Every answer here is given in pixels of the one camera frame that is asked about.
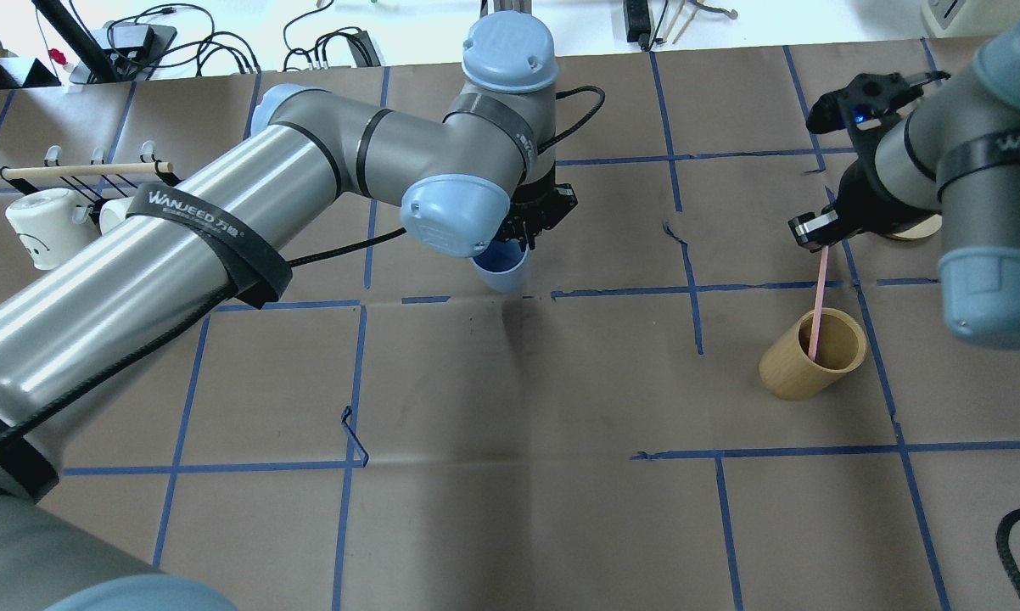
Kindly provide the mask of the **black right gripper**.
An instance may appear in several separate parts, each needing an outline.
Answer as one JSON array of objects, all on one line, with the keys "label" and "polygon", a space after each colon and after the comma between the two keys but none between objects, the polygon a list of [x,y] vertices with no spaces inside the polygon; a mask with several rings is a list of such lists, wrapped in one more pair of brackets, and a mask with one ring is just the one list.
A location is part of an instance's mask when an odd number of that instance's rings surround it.
[{"label": "black right gripper", "polygon": [[798,247],[819,252],[858,233],[903,231],[933,215],[894,197],[880,181],[876,154],[879,143],[905,123],[900,109],[920,99],[929,82],[950,77],[948,72],[860,73],[846,87],[820,96],[806,117],[806,128],[813,134],[843,129],[858,159],[844,172],[833,204],[821,213],[799,214],[787,221]]}]

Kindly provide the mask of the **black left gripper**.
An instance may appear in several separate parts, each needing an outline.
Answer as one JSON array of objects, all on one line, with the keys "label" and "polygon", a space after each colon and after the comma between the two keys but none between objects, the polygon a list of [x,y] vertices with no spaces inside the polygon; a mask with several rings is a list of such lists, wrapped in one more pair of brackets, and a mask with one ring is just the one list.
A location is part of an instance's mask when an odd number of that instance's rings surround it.
[{"label": "black left gripper", "polygon": [[536,248],[542,232],[551,231],[579,204],[571,184],[558,184],[556,166],[530,184],[518,186],[510,198],[510,209],[497,232],[497,240],[513,241],[521,251]]}]

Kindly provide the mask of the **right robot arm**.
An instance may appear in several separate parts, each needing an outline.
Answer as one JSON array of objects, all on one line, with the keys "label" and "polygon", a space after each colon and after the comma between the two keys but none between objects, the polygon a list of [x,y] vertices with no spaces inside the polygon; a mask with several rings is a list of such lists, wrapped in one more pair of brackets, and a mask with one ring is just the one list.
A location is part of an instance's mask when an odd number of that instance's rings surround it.
[{"label": "right robot arm", "polygon": [[858,159],[832,204],[789,221],[796,243],[816,252],[939,216],[944,324],[964,343],[1020,350],[1020,20],[955,74],[853,77],[806,128],[843,129]]}]

